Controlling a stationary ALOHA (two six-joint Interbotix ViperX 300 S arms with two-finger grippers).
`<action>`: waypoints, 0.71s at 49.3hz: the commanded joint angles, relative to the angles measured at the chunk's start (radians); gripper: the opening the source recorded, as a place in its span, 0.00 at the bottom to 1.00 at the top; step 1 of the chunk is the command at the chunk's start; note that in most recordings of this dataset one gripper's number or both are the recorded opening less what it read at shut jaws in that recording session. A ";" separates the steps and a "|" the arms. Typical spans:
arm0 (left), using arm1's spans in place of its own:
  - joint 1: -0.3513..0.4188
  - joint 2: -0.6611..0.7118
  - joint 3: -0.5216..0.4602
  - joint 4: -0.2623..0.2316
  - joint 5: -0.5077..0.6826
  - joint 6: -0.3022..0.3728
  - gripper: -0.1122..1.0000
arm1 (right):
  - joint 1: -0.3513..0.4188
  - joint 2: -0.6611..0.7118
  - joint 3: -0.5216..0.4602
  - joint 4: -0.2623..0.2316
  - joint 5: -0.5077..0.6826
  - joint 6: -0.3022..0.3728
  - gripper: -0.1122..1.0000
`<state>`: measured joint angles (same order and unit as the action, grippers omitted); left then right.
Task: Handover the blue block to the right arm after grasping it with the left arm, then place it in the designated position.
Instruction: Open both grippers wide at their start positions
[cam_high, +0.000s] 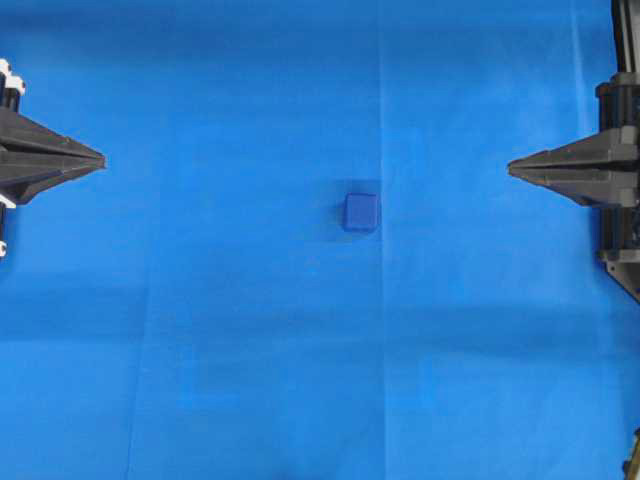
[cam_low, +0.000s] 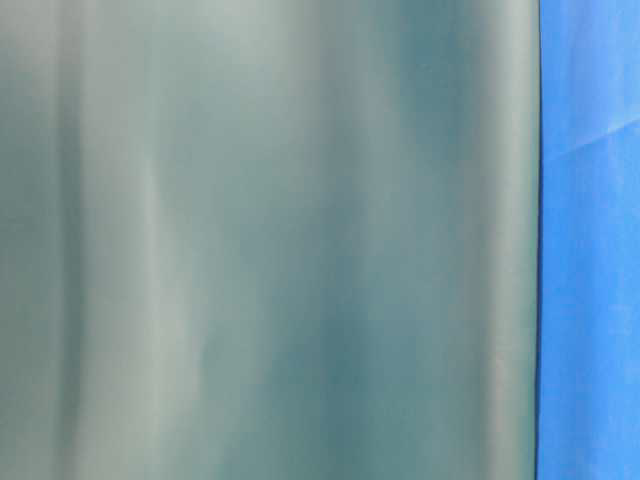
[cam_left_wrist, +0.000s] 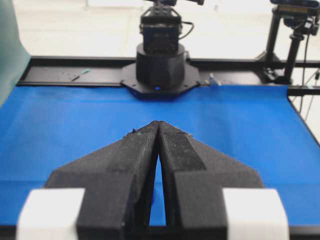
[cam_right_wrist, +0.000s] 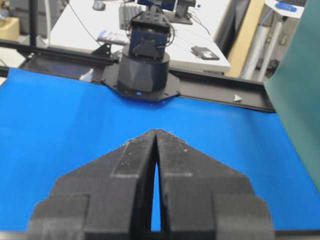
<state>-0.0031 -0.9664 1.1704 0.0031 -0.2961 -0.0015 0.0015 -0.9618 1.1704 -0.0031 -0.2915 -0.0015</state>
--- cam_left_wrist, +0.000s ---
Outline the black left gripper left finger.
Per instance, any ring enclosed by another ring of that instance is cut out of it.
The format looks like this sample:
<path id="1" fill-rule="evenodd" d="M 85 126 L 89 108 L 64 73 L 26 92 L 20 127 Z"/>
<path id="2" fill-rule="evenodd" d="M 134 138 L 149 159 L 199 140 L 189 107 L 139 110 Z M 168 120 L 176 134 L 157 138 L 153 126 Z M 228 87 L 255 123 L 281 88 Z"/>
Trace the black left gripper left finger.
<path id="1" fill-rule="evenodd" d="M 81 240 L 123 240 L 149 225 L 159 122 L 55 169 L 45 187 L 84 188 L 76 221 Z"/>

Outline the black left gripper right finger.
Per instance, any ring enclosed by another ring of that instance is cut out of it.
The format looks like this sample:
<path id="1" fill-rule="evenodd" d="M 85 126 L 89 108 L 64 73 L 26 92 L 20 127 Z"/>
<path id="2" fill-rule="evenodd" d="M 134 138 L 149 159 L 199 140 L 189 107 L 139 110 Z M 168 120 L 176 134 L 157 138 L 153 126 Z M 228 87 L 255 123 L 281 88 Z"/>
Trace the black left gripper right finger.
<path id="1" fill-rule="evenodd" d="M 166 220 L 182 229 L 225 229 L 223 188 L 263 188 L 251 167 L 159 123 L 160 161 Z"/>

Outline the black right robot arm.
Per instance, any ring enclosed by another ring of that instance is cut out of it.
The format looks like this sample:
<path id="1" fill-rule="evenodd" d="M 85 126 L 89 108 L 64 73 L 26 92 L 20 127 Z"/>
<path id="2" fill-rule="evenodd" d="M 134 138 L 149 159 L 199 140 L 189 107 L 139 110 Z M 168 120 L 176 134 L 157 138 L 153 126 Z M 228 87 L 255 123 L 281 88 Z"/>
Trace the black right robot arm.
<path id="1" fill-rule="evenodd" d="M 143 41 L 135 63 L 122 68 L 121 84 L 144 94 L 177 95 L 201 83 L 199 70 L 188 64 L 181 15 L 175 0 L 155 0 L 140 17 Z"/>

